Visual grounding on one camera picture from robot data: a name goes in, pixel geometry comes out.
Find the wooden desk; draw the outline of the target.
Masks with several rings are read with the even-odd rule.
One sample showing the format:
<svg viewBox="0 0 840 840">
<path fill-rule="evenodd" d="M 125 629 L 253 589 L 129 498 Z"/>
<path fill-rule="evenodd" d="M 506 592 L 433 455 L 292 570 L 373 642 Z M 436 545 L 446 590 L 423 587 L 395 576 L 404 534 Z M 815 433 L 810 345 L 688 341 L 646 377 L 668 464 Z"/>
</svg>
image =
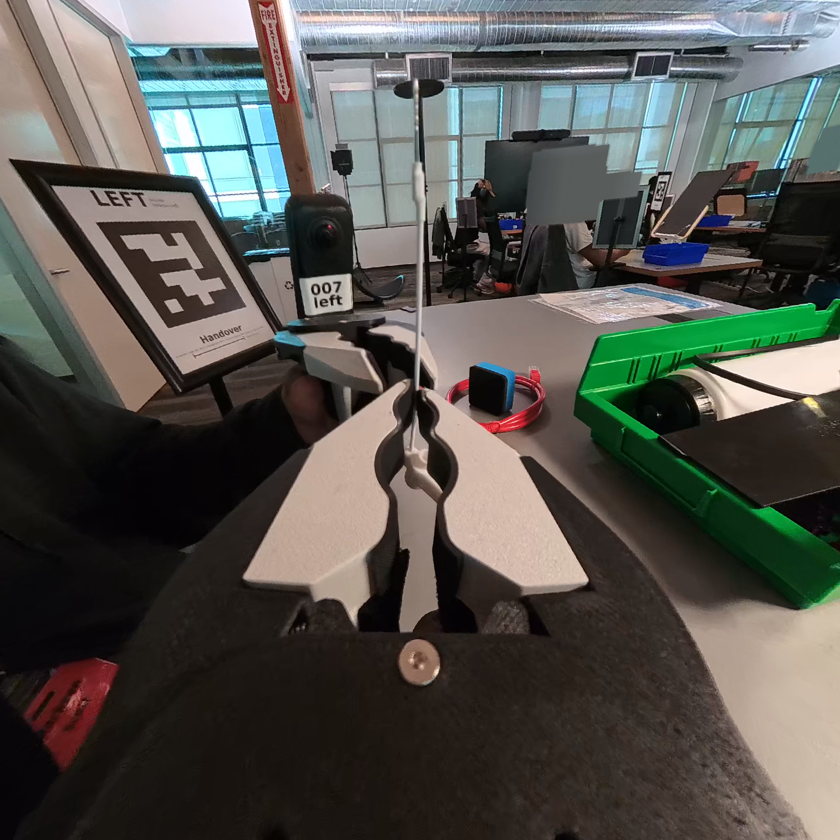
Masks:
<svg viewBox="0 0 840 840">
<path fill-rule="evenodd" d="M 702 261 L 695 264 L 655 266 L 645 263 L 643 253 L 640 250 L 635 250 L 616 262 L 613 268 L 645 277 L 677 277 L 707 274 L 716 271 L 749 270 L 760 268 L 762 265 L 763 261 L 761 259 L 707 253 Z"/>
</svg>

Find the white plastic stick tool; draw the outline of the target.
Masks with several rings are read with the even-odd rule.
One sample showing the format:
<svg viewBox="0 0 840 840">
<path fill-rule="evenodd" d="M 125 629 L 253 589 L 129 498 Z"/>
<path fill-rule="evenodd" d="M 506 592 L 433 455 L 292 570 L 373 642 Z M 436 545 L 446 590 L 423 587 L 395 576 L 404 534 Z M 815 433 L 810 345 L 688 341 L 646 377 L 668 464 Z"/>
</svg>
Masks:
<svg viewBox="0 0 840 840">
<path fill-rule="evenodd" d="M 412 422 L 410 437 L 405 451 L 406 475 L 409 488 L 421 490 L 432 501 L 438 502 L 443 491 L 428 472 L 428 450 L 420 449 L 419 414 L 422 395 L 422 340 L 424 314 L 424 282 L 427 275 L 427 184 L 425 174 L 424 112 L 423 99 L 437 96 L 443 90 L 440 80 L 412 78 L 395 88 L 399 98 L 410 100 L 413 104 L 414 126 L 414 163 L 413 163 L 413 200 L 416 211 L 416 285 L 415 285 L 415 346 L 413 365 Z"/>
</svg>

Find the green plastic bin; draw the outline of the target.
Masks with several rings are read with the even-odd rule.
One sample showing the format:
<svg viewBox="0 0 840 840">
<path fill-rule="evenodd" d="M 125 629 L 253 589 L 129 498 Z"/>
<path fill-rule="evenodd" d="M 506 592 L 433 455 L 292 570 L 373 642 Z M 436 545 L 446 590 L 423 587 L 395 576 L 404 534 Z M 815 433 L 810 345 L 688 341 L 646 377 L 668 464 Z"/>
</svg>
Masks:
<svg viewBox="0 0 840 840">
<path fill-rule="evenodd" d="M 655 375 L 695 355 L 838 338 L 838 301 L 606 333 L 595 339 L 574 402 L 593 442 L 655 488 L 707 535 L 759 572 L 788 601 L 809 608 L 838 600 L 838 552 L 781 512 L 760 510 L 674 449 L 631 405 Z"/>
</svg>

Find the white bottle black cap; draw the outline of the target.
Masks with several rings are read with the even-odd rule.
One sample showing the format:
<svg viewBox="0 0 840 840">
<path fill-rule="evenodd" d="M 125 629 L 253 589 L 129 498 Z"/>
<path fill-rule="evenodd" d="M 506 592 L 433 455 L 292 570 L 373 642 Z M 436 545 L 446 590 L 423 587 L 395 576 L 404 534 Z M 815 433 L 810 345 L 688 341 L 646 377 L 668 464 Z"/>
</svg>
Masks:
<svg viewBox="0 0 840 840">
<path fill-rule="evenodd" d="M 637 418 L 670 434 L 837 391 L 837 336 L 702 353 L 643 386 Z"/>
</svg>

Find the black office chair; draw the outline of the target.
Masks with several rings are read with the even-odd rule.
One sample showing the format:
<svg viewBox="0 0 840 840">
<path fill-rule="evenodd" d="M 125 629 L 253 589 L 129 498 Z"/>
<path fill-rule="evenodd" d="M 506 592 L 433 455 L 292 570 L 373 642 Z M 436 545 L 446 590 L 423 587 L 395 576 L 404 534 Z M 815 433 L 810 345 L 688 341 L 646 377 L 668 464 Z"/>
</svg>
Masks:
<svg viewBox="0 0 840 840">
<path fill-rule="evenodd" d="M 452 229 L 445 205 L 436 209 L 433 232 L 432 254 L 440 263 L 440 279 L 437 292 L 447 292 L 449 299 L 455 299 L 456 292 L 463 294 L 462 302 L 468 300 L 469 292 L 476 284 L 476 272 L 484 256 L 476 250 L 477 231 L 472 228 Z"/>
<path fill-rule="evenodd" d="M 803 301 L 812 280 L 838 279 L 839 182 L 783 184 L 758 258 L 786 302 Z"/>
</svg>

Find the blue black whiteboard eraser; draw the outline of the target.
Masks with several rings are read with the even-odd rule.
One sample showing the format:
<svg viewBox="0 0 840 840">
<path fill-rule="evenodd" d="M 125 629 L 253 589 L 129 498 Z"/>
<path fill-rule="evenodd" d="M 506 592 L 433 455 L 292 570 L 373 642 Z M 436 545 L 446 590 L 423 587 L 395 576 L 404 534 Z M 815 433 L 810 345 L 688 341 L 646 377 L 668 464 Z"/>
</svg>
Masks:
<svg viewBox="0 0 840 840">
<path fill-rule="evenodd" d="M 479 362 L 469 367 L 469 406 L 494 417 L 508 415 L 516 394 L 517 374 L 507 367 Z"/>
</svg>

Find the slim duct with grilles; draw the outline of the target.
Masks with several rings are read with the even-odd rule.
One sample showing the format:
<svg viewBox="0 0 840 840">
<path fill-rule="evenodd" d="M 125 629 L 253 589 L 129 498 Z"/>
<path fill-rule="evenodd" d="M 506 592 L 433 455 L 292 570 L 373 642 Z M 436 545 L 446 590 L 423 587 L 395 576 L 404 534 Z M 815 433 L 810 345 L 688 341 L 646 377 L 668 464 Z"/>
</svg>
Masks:
<svg viewBox="0 0 840 840">
<path fill-rule="evenodd" d="M 374 84 L 393 88 L 411 75 L 461 87 L 505 82 L 730 81 L 742 68 L 743 59 L 737 56 L 664 51 L 460 57 L 430 53 L 376 60 Z"/>
</svg>

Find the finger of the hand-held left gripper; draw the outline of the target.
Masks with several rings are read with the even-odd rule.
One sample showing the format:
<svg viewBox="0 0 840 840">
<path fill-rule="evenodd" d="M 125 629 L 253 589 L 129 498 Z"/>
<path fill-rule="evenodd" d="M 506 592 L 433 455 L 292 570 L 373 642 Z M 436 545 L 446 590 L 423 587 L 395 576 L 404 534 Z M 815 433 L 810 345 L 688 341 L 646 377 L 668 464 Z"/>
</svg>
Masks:
<svg viewBox="0 0 840 840">
<path fill-rule="evenodd" d="M 384 375 L 370 351 L 340 333 L 303 333 L 301 340 L 303 365 L 310 375 L 330 383 L 340 421 L 354 412 L 353 393 L 377 397 L 384 392 Z"/>
<path fill-rule="evenodd" d="M 434 389 L 437 363 L 423 335 L 404 322 L 363 322 L 358 347 L 372 357 L 375 385 L 358 385 L 366 394 L 382 394 L 392 380 L 410 379 L 421 388 Z"/>
</svg>

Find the blue plastic bin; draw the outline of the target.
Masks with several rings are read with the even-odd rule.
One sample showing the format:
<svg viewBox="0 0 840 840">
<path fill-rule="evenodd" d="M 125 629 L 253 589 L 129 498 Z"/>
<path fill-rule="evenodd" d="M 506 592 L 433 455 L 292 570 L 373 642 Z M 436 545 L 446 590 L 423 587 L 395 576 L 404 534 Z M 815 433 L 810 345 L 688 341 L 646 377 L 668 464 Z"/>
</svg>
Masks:
<svg viewBox="0 0 840 840">
<path fill-rule="evenodd" d="M 708 249 L 709 244 L 688 241 L 648 245 L 642 259 L 647 266 L 695 266 L 703 261 Z"/>
</svg>

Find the large black monitor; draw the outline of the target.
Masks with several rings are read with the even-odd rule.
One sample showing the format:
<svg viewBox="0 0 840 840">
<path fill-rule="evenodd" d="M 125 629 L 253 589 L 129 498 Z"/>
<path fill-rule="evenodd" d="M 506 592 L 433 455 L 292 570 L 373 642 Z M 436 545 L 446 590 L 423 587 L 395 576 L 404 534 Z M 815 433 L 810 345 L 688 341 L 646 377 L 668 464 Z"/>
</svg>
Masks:
<svg viewBox="0 0 840 840">
<path fill-rule="evenodd" d="M 588 136 L 561 140 L 489 140 L 485 143 L 485 180 L 494 197 L 491 208 L 499 214 L 522 214 L 526 209 L 532 156 L 539 151 L 587 145 Z"/>
</svg>

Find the office chair with grey jacket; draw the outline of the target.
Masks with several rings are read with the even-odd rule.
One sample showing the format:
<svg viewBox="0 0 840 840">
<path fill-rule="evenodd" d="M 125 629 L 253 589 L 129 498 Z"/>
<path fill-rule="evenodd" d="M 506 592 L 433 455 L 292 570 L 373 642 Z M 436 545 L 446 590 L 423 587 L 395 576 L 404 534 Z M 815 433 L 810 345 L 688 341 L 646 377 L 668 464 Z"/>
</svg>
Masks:
<svg viewBox="0 0 840 840">
<path fill-rule="evenodd" d="M 577 291 L 563 225 L 527 225 L 515 279 L 520 297 Z"/>
</svg>

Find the black floor lamp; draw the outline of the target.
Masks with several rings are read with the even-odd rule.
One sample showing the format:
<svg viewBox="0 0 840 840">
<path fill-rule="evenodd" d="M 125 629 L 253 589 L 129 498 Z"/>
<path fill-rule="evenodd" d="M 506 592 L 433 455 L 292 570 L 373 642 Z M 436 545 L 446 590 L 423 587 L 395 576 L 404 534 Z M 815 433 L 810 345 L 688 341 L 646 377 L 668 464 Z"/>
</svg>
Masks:
<svg viewBox="0 0 840 840">
<path fill-rule="evenodd" d="M 417 315 L 421 314 L 422 305 L 426 307 L 431 305 L 424 99 L 437 96 L 444 90 L 444 87 L 445 85 L 441 80 L 412 78 L 399 83 L 394 89 L 397 97 L 412 101 L 414 111 L 415 162 L 413 165 L 413 189 L 416 209 L 416 231 L 419 242 L 416 265 Z"/>
</svg>

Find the red white vertical sign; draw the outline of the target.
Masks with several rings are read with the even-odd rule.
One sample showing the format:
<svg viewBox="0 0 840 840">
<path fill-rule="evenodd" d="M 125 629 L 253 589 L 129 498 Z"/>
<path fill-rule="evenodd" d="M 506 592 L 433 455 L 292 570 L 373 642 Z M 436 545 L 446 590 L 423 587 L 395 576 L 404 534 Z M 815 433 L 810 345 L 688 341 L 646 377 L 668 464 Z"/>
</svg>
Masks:
<svg viewBox="0 0 840 840">
<path fill-rule="evenodd" d="M 269 56 L 269 66 L 274 81 L 276 94 L 280 102 L 291 104 L 294 101 L 295 81 L 288 69 L 287 55 L 281 32 L 281 14 L 277 4 L 259 1 L 259 25 L 263 33 Z"/>
</svg>

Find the clear sleeve with papers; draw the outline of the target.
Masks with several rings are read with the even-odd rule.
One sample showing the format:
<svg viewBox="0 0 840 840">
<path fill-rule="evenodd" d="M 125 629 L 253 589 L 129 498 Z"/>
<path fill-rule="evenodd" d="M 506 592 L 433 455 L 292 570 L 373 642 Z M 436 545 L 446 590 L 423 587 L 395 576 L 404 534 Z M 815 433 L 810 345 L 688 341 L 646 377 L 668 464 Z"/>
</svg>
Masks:
<svg viewBox="0 0 840 840">
<path fill-rule="evenodd" d="M 531 302 L 591 324 L 683 315 L 721 307 L 720 301 L 645 284 L 543 293 Z"/>
</svg>

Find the small monitor on stand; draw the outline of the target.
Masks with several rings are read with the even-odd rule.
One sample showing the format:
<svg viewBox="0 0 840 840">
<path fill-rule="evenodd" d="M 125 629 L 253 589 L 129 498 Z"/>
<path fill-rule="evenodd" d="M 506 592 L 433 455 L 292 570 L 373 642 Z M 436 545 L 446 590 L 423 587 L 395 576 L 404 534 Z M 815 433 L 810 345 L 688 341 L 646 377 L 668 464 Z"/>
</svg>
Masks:
<svg viewBox="0 0 840 840">
<path fill-rule="evenodd" d="M 647 207 L 649 189 L 641 187 L 636 194 L 605 199 L 595 220 L 592 246 L 595 249 L 635 249 Z"/>
</svg>

